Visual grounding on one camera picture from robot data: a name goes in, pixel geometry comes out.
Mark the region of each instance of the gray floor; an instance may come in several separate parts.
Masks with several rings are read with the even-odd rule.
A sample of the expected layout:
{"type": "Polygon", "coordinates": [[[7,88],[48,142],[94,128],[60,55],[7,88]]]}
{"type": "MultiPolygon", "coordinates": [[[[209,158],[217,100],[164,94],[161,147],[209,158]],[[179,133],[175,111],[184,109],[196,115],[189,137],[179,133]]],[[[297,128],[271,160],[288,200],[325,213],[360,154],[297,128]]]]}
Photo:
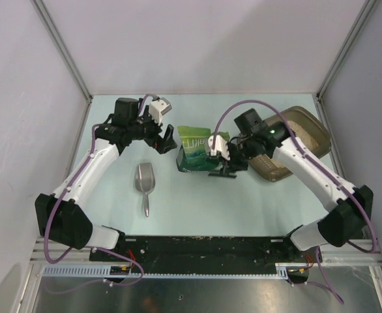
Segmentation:
{"type": "MultiPolygon", "coordinates": [[[[344,298],[340,305],[315,286],[291,286],[284,280],[145,279],[130,287],[92,284],[66,295],[55,291],[73,288],[90,278],[43,278],[35,312],[123,313],[289,313],[382,312],[367,267],[328,268],[326,273],[344,298]]],[[[310,281],[322,282],[318,269],[310,281]]]]}

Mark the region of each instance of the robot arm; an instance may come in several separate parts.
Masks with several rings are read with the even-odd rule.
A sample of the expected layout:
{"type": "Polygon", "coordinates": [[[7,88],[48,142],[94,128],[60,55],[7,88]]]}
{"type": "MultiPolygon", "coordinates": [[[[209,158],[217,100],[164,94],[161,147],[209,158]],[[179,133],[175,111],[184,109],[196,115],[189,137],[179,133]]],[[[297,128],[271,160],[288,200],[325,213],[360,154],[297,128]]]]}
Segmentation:
{"type": "Polygon", "coordinates": [[[44,235],[49,216],[58,202],[49,238],[81,249],[100,246],[113,249],[119,238],[117,230],[91,223],[82,209],[102,174],[117,160],[133,140],[144,140],[160,154],[176,148],[173,127],[168,125],[162,138],[162,117],[171,110],[166,99],[155,99],[138,117],[139,100],[119,98],[111,123],[93,130],[93,151],[88,150],[81,162],[51,195],[41,194],[35,202],[40,234],[44,235]]]}
{"type": "Polygon", "coordinates": [[[207,141],[207,152],[223,160],[223,168],[215,175],[234,177],[235,171],[247,169],[248,160],[266,154],[296,175],[329,212],[321,220],[300,226],[287,235],[297,250],[305,251],[325,243],[342,246],[366,225],[355,204],[341,189],[344,187],[351,193],[370,216],[373,193],[367,186],[357,188],[337,176],[307,149],[300,138],[295,137],[297,147],[282,122],[268,126],[253,109],[240,115],[235,122],[242,133],[240,142],[226,142],[217,136],[213,149],[213,136],[207,141]],[[339,185],[335,185],[310,159],[336,177],[339,185]]]}

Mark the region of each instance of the gray scoop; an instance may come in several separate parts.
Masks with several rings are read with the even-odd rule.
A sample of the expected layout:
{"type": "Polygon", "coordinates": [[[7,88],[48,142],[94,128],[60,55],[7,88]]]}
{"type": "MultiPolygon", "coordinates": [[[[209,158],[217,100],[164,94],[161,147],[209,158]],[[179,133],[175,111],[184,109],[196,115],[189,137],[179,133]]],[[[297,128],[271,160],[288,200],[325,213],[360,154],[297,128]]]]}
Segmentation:
{"type": "Polygon", "coordinates": [[[136,170],[134,185],[136,189],[143,193],[143,210],[146,217],[149,217],[149,197],[153,191],[156,181],[154,179],[152,163],[141,163],[136,170]]]}

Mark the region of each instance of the wall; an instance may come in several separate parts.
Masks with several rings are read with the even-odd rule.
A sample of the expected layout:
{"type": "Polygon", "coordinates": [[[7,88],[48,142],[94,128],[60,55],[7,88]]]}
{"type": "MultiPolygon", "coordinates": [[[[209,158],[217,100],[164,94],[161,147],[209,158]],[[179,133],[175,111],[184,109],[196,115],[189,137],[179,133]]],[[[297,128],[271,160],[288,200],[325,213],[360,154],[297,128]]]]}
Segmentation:
{"type": "Polygon", "coordinates": [[[313,93],[365,0],[45,0],[90,92],[313,93]]]}
{"type": "Polygon", "coordinates": [[[324,97],[347,177],[375,193],[382,248],[382,1],[324,97]]]}
{"type": "Polygon", "coordinates": [[[35,198],[62,181],[85,106],[30,1],[0,0],[1,313],[38,236],[35,198]]]}

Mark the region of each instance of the white table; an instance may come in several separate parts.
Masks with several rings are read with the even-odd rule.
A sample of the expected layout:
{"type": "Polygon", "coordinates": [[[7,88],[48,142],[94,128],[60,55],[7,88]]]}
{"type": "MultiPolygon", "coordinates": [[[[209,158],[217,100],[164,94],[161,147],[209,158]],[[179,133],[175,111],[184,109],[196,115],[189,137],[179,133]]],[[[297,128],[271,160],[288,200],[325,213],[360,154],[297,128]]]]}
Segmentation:
{"type": "MultiPolygon", "coordinates": [[[[95,96],[85,125],[76,162],[91,144],[91,127],[113,112],[119,97],[95,96]]],[[[311,95],[161,95],[173,109],[164,117],[176,126],[208,127],[213,131],[218,119],[232,104],[244,99],[260,99],[284,110],[302,106],[317,116],[311,95]]],[[[266,119],[273,112],[259,104],[245,104],[232,111],[220,130],[238,134],[234,118],[255,108],[266,119]]],[[[207,172],[181,173],[175,159],[178,149],[159,155],[144,142],[126,148],[102,176],[84,208],[97,224],[129,235],[285,235],[293,228],[323,217],[326,211],[318,199],[295,176],[277,183],[264,181],[251,168],[236,179],[209,177],[207,172]],[[149,196],[150,217],[141,207],[142,196],[134,188],[136,166],[152,162],[156,188],[149,196]]],[[[332,168],[329,155],[323,162],[332,168]]]]}

